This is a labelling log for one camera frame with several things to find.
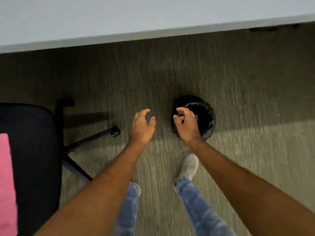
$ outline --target person's left hand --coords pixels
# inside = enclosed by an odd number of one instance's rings
[[[129,138],[129,143],[140,142],[147,144],[155,131],[155,117],[150,119],[150,123],[147,124],[146,114],[150,112],[150,109],[144,109],[136,113],[134,121],[132,122],[132,131]]]

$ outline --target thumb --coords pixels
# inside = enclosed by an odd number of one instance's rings
[[[155,128],[156,123],[157,123],[157,122],[156,122],[156,120],[155,120],[155,117],[152,117],[152,118],[150,119],[149,125]]]
[[[177,115],[174,115],[173,118],[174,118],[174,123],[176,125],[176,128],[178,129],[179,127],[182,126],[181,120]]]

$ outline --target hand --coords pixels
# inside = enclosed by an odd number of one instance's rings
[[[180,117],[177,115],[173,116],[180,138],[186,144],[190,143],[192,140],[202,140],[194,113],[188,108],[176,108],[176,110],[184,115]]]
[[[150,109],[144,109],[136,113],[134,121],[132,122],[132,131],[129,138],[129,143],[139,142],[147,144],[155,131],[156,120],[155,117],[150,119],[150,123],[147,124],[146,114],[150,112]]]

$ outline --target pink towel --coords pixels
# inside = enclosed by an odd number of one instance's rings
[[[17,234],[17,205],[9,137],[6,133],[0,133],[0,235]]]

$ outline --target blue jeans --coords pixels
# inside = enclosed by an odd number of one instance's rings
[[[236,236],[234,231],[204,201],[191,180],[185,177],[177,180],[176,192],[184,203],[197,236]],[[113,235],[134,236],[137,213],[138,195],[136,188],[129,185]]]

